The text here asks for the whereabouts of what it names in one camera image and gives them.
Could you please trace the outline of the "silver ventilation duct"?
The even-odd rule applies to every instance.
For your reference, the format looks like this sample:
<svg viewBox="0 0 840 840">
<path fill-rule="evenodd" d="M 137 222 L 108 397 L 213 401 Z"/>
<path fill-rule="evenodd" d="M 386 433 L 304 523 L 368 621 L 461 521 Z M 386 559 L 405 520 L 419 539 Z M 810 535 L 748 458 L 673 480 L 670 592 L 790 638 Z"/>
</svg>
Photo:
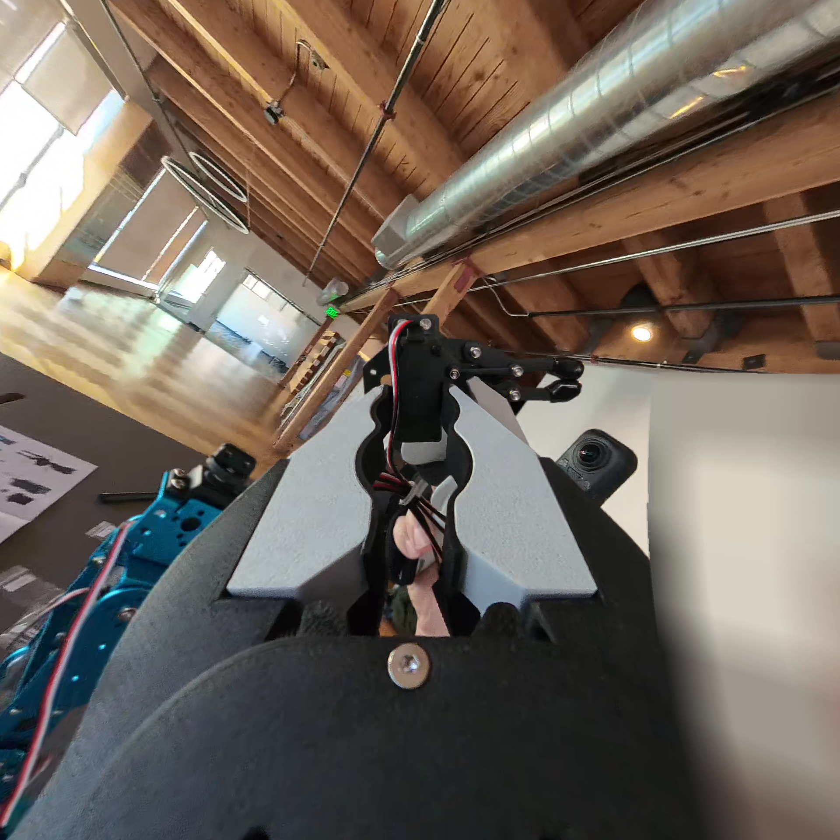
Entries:
<svg viewBox="0 0 840 840">
<path fill-rule="evenodd" d="M 838 2 L 645 2 L 373 238 L 394 269 L 838 40 Z"/>
</svg>

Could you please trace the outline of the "assembly instruction booklet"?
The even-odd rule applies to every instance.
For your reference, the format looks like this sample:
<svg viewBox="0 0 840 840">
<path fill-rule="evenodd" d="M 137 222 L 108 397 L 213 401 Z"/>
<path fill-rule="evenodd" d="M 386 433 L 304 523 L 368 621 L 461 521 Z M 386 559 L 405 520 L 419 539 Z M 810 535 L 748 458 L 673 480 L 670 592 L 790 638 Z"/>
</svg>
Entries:
<svg viewBox="0 0 840 840">
<path fill-rule="evenodd" d="M 37 519 L 96 468 L 9 427 L 1 427 L 1 541 Z"/>
</svg>

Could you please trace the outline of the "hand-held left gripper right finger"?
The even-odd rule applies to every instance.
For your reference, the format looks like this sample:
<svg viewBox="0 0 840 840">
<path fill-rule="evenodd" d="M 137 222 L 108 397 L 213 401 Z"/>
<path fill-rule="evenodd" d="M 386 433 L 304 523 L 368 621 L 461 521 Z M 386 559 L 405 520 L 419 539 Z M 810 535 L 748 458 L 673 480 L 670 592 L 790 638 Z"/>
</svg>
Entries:
<svg viewBox="0 0 840 840">
<path fill-rule="evenodd" d="M 597 584 L 539 457 L 473 395 L 446 391 L 446 627 L 495 604 L 583 600 Z"/>
</svg>

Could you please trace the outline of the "black toy claw with servo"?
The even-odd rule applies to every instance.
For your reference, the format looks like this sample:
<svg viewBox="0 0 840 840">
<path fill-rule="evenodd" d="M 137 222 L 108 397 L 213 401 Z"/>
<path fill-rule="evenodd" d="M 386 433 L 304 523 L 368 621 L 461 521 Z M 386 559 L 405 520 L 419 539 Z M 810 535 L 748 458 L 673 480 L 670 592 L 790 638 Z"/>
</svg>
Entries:
<svg viewBox="0 0 840 840">
<path fill-rule="evenodd" d="M 397 444 L 439 440 L 450 390 L 472 396 L 472 382 L 505 396 L 514 412 L 529 401 L 567 403 L 581 393 L 584 366 L 570 356 L 519 358 L 475 339 L 449 338 L 435 316 L 391 316 L 387 328 L 384 349 L 363 368 L 363 384 L 368 392 L 390 377 L 386 429 Z"/>
</svg>

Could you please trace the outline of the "thin ceiling sprinkler pipe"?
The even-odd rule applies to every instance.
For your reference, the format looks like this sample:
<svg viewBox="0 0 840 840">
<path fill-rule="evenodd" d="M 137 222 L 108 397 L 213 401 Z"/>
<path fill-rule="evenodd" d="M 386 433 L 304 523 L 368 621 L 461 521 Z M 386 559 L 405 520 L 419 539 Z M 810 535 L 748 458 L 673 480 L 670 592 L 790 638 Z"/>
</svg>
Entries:
<svg viewBox="0 0 840 840">
<path fill-rule="evenodd" d="M 434 28 L 436 22 L 438 21 L 438 18 L 441 16 L 441 14 L 444 13 L 447 5 L 448 2 L 446 1 L 433 1 L 432 3 L 430 3 L 426 16 L 416 32 L 413 45 L 410 48 L 406 59 L 402 65 L 402 68 L 400 69 L 399 74 L 395 79 L 393 88 L 388 98 L 383 100 L 379 104 L 380 116 L 374 126 L 373 133 L 371 134 L 371 137 L 365 145 L 364 151 L 358 161 L 358 164 L 356 165 L 350 180 L 347 182 L 342 197 L 335 211 L 332 214 L 329 225 L 327 226 L 326 231 L 322 236 L 322 240 L 318 245 L 314 257 L 311 260 L 311 264 L 308 268 L 308 271 L 304 276 L 305 281 L 309 281 L 311 278 L 313 278 L 314 269 L 319 261 L 319 258 L 323 250 L 325 249 L 325 246 L 328 243 L 333 230 L 339 222 L 344 207 L 351 198 L 354 188 L 360 180 L 361 174 L 363 173 L 366 164 L 368 163 L 369 159 L 373 156 L 373 152 L 382 136 L 382 133 L 384 132 L 385 126 L 396 119 L 396 103 L 403 94 L 404 90 L 409 87 L 409 81 L 413 74 L 414 67 L 419 61 L 427 41 L 434 32 Z"/>
</svg>

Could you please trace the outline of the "person's right hand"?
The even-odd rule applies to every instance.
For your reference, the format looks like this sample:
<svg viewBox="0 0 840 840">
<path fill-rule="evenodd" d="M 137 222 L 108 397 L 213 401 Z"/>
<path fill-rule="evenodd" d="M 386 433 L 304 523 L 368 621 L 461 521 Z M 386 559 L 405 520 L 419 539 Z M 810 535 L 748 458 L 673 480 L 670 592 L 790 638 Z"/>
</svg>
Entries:
<svg viewBox="0 0 840 840">
<path fill-rule="evenodd" d="M 395 547 L 409 560 L 422 561 L 423 569 L 415 573 L 407 586 L 408 597 L 416 615 L 415 635 L 449 637 L 444 615 L 434 593 L 439 578 L 439 562 L 434 558 L 432 540 L 411 512 L 395 520 L 392 530 Z"/>
</svg>

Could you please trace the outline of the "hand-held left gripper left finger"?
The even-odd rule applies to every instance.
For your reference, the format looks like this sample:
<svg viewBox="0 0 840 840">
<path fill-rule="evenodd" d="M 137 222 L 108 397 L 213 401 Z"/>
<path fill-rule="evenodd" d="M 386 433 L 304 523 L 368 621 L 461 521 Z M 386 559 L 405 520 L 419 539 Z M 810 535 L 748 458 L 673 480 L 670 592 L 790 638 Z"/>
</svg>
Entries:
<svg viewBox="0 0 840 840">
<path fill-rule="evenodd" d="M 308 606 L 326 602 L 352 634 L 378 634 L 387 581 L 375 547 L 374 483 L 385 470 L 389 388 L 342 404 L 282 465 L 281 478 L 228 583 L 227 593 Z"/>
</svg>

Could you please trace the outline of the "blue toy robot arm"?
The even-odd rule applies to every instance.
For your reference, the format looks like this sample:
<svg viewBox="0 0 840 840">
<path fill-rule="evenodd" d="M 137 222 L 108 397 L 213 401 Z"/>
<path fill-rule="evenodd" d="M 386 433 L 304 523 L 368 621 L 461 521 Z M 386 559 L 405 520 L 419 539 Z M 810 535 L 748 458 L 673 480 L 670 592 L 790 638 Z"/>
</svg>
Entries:
<svg viewBox="0 0 840 840">
<path fill-rule="evenodd" d="M 2 660 L 2 838 L 58 762 L 48 737 L 83 712 L 130 622 L 163 573 L 250 485 L 256 458 L 224 444 L 191 471 L 164 473 L 159 497 L 103 540 L 72 585 L 24 620 Z"/>
</svg>

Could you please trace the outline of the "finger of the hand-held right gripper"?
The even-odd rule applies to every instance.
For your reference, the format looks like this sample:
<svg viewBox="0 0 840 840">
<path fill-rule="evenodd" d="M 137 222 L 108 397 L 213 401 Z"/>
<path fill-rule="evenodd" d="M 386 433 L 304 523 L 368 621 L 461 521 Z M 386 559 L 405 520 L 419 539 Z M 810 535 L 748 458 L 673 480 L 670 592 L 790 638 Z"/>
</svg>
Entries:
<svg viewBox="0 0 840 840">
<path fill-rule="evenodd" d="M 433 493 L 433 506 L 440 514 L 455 518 L 455 501 L 459 493 L 459 443 L 437 441 L 433 443 L 411 443 L 402 445 L 402 457 L 408 466 L 415 467 L 423 478 L 431 472 L 439 479 L 443 489 Z"/>
<path fill-rule="evenodd" d="M 501 426 L 504 426 L 508 432 L 520 439 L 524 444 L 528 442 L 517 416 L 505 396 L 499 394 L 484 382 L 472 382 L 471 395 L 474 401 L 486 413 L 495 418 Z"/>
</svg>

